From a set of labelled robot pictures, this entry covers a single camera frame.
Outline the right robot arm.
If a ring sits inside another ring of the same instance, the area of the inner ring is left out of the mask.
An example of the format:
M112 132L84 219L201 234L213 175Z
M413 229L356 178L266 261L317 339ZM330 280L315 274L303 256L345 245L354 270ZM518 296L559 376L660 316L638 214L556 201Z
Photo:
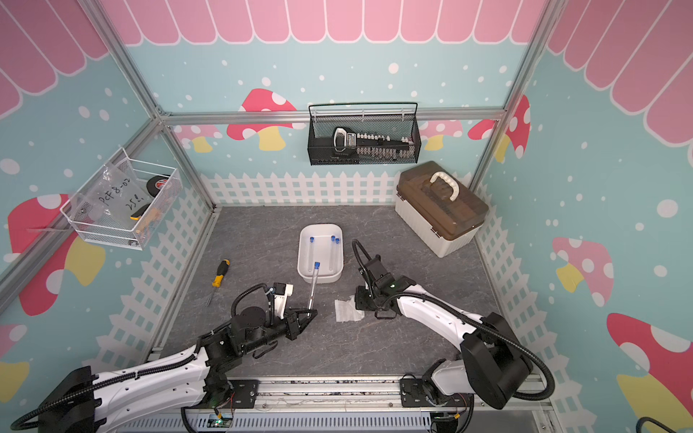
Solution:
M396 278L381 256L354 240L352 249L365 284L357 287L356 309L377 319L412 319L458 350L458 359L440 359L418 379L417 393L442 406L456 395L476 396L501 410L512 398L540 402L552 397L556 379L550 368L523 346L499 314L473 314L439 299L412 279Z

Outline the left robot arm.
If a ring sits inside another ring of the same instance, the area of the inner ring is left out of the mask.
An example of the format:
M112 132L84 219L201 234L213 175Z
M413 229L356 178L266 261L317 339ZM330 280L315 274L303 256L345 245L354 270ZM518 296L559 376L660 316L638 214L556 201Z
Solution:
M164 410L186 412L234 405L245 392L227 374L244 357L259 358L285 337L294 340L318 312L292 309L292 286L264 283L232 303L229 320L199 336L194 345L169 357L126 369L70 372L34 410L14 420L13 431L111 432Z

